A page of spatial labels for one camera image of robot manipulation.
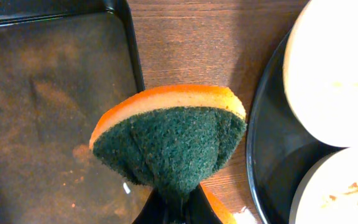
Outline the grey plate bottom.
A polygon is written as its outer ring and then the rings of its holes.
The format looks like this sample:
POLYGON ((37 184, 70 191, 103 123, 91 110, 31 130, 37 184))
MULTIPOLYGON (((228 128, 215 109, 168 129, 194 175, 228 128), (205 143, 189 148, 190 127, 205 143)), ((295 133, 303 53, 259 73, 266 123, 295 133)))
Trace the grey plate bottom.
POLYGON ((292 224, 358 224, 358 146, 332 153, 302 178, 291 203, 292 224))

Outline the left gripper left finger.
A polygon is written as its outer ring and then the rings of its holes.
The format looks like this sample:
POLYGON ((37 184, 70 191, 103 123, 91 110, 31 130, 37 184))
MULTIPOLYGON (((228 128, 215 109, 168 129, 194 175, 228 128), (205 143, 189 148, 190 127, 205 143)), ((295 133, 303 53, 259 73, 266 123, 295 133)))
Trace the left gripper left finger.
POLYGON ((150 193, 143 209, 132 224, 168 224, 169 209, 157 189, 150 193))

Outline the orange green scrub sponge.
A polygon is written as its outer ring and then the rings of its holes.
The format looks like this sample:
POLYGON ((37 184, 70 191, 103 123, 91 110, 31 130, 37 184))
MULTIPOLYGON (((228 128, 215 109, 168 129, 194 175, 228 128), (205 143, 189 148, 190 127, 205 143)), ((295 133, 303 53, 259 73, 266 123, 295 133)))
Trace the orange green scrub sponge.
MULTIPOLYGON (((157 189, 168 223, 185 223, 190 193, 230 159, 246 131, 246 110, 227 87, 168 85, 135 94, 105 112, 89 140, 104 165, 157 189)), ((206 196, 218 218, 227 214, 206 196)))

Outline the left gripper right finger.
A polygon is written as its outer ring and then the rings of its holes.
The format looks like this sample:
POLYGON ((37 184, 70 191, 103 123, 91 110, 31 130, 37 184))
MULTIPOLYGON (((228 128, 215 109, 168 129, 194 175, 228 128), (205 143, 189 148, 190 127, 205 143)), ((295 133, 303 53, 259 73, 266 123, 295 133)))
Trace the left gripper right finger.
POLYGON ((213 211, 200 184, 190 193, 185 205, 185 223, 223 224, 213 211))

